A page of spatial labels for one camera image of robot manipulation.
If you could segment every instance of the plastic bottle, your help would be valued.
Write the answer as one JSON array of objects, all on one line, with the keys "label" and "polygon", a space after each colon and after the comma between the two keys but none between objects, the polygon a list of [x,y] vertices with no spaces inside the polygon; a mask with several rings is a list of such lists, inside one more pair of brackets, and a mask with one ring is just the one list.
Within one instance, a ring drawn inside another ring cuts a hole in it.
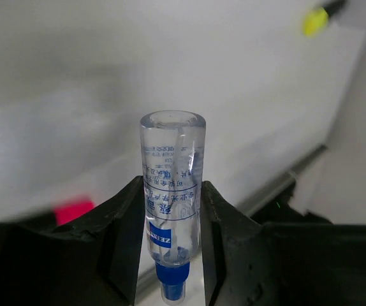
[{"label": "plastic bottle", "polygon": [[144,116],[140,126],[148,248],[163,300],[180,305],[200,243],[206,123],[195,113],[167,110]]}]

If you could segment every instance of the blue label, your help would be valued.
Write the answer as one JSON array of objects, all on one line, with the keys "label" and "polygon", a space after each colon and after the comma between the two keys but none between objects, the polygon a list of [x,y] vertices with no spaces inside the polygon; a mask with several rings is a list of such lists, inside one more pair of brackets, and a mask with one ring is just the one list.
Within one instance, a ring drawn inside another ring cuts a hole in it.
[{"label": "blue label", "polygon": [[160,247],[172,248],[172,230],[155,227],[149,222],[150,239]]}]

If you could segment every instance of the bottle nozzle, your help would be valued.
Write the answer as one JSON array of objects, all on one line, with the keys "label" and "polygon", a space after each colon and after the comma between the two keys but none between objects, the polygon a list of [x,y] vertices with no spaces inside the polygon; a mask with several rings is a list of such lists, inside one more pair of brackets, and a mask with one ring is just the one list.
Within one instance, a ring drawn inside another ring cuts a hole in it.
[{"label": "bottle nozzle", "polygon": [[161,282],[163,301],[170,306],[180,305],[186,296],[186,279],[189,276],[190,263],[171,268],[156,263],[157,277]]},{"label": "bottle nozzle", "polygon": [[170,306],[180,305],[186,296],[186,282],[178,285],[161,284],[163,301]]}]

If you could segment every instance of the white surface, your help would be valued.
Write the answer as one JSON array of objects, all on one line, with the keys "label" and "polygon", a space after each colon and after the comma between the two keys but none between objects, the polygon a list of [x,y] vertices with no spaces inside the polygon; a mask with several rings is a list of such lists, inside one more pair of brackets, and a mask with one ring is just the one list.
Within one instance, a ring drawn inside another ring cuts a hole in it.
[{"label": "white surface", "polygon": [[328,152],[326,151],[296,178],[296,188],[292,199],[289,201],[289,205],[301,214],[306,213],[311,204],[312,197],[321,180],[327,156]]},{"label": "white surface", "polygon": [[366,224],[366,49],[328,145],[310,208],[338,223]]},{"label": "white surface", "polygon": [[[0,219],[141,174],[138,122],[207,120],[236,205],[325,139],[365,33],[301,35],[306,0],[0,0]],[[152,261],[143,252],[142,270]]]}]

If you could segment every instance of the blue cap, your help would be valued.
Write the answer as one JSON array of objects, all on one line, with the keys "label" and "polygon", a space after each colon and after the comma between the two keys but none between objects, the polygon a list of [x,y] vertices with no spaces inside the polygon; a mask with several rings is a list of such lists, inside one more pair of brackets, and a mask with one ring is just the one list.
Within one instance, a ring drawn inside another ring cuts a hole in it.
[{"label": "blue cap", "polygon": [[185,281],[189,276],[190,262],[177,268],[170,268],[156,263],[156,274],[162,283],[162,293],[169,301],[178,301],[184,298]]}]

